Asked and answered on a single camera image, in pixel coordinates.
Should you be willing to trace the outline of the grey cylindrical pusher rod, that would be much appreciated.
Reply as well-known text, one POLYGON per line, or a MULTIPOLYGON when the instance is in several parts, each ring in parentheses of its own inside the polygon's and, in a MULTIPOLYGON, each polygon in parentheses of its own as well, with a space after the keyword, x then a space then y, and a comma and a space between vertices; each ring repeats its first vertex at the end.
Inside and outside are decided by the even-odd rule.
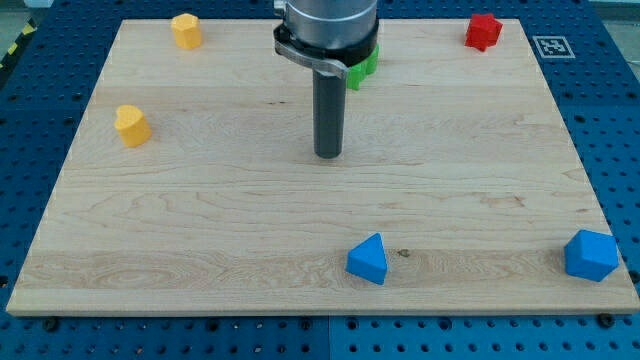
POLYGON ((342 152, 346 80, 313 71, 314 152, 325 159, 342 152))

